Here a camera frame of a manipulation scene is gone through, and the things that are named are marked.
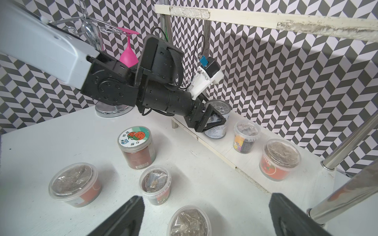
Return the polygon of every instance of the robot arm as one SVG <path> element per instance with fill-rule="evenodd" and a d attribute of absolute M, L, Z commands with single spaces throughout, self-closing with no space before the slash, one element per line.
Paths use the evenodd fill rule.
<path fill-rule="evenodd" d="M 209 82 L 219 81 L 220 76 L 223 78 L 219 65 L 211 61 L 212 66 L 205 66 L 195 77 L 190 91 L 181 90 L 184 53 L 153 35 L 145 38 L 137 67 L 128 68 L 17 3 L 8 2 L 0 7 L 0 32 L 1 52 L 39 68 L 103 103 L 136 105 L 140 113 L 151 108 L 165 115 L 181 115 L 188 127 L 196 132 L 226 122 L 214 107 L 208 106 L 205 110 L 202 100 L 197 98 Z M 176 76 L 179 81 L 174 85 Z M 213 115 L 220 121 L 207 123 Z"/>

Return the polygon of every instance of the tomato label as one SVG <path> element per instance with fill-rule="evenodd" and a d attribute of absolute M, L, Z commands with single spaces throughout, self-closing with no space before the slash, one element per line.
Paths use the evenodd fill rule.
<path fill-rule="evenodd" d="M 150 132 L 145 127 L 135 126 L 125 130 L 119 136 L 119 143 L 127 148 L 136 147 L 144 143 L 150 137 Z"/>
<path fill-rule="evenodd" d="M 264 171 L 266 174 L 271 175 L 276 172 L 276 167 L 271 165 L 265 157 L 263 158 L 263 160 L 261 160 L 260 165 L 262 171 Z"/>

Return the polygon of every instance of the table surface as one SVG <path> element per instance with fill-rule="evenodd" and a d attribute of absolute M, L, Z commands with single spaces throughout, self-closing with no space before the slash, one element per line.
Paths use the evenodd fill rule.
<path fill-rule="evenodd" d="M 314 207 L 333 192 L 336 171 L 324 169 L 320 165 L 322 160 L 320 157 L 294 143 L 291 144 L 301 154 L 301 164 L 283 181 L 276 182 L 266 178 L 259 168 L 262 147 L 269 139 L 285 139 L 261 127 L 260 138 L 252 146 L 251 152 L 248 154 L 237 152 L 232 146 L 235 138 L 234 126 L 236 122 L 247 118 L 233 111 L 229 114 L 226 135 L 221 139 L 211 139 L 204 133 L 197 133 L 194 129 L 187 128 L 184 117 L 174 116 L 172 119 L 262 191 L 269 194 L 283 193 L 303 211 Z"/>
<path fill-rule="evenodd" d="M 153 165 L 172 173 L 171 194 L 160 206 L 144 201 L 143 235 L 166 235 L 176 210 L 196 205 L 209 216 L 212 235 L 275 235 L 270 196 L 232 170 L 169 117 L 137 109 L 114 118 L 99 117 L 94 106 L 2 136 L 0 235 L 86 235 L 124 204 L 140 195 L 143 170 L 133 170 L 117 145 L 125 129 L 143 125 L 157 151 Z M 74 208 L 48 194 L 62 168 L 88 162 L 99 170 L 102 192 L 91 204 Z"/>

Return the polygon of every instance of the blue connector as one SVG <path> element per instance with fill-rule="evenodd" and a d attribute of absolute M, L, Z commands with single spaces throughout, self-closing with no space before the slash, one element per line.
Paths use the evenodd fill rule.
<path fill-rule="evenodd" d="M 206 60 L 205 56 L 202 56 L 202 58 L 200 59 L 200 63 L 202 65 L 202 67 L 205 67 L 209 64 L 209 62 L 208 62 L 208 60 Z"/>

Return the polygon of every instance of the wooden beam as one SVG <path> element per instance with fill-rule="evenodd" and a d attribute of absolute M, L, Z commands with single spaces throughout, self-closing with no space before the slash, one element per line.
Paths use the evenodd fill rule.
<path fill-rule="evenodd" d="M 239 25 L 378 42 L 378 20 L 155 5 L 155 12 Z"/>

